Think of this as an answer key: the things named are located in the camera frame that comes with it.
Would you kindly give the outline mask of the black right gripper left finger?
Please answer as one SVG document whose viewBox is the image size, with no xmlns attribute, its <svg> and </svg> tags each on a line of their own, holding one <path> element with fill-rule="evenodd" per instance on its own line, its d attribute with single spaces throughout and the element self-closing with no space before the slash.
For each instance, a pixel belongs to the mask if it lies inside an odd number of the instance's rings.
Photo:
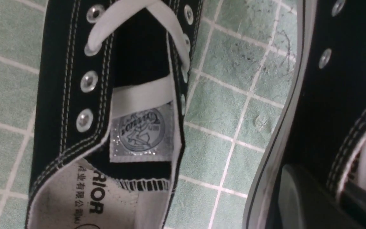
<svg viewBox="0 0 366 229">
<path fill-rule="evenodd" d="M 296 165 L 284 165 L 278 194 L 284 229 L 361 229 L 338 207 L 314 177 Z"/>
</svg>

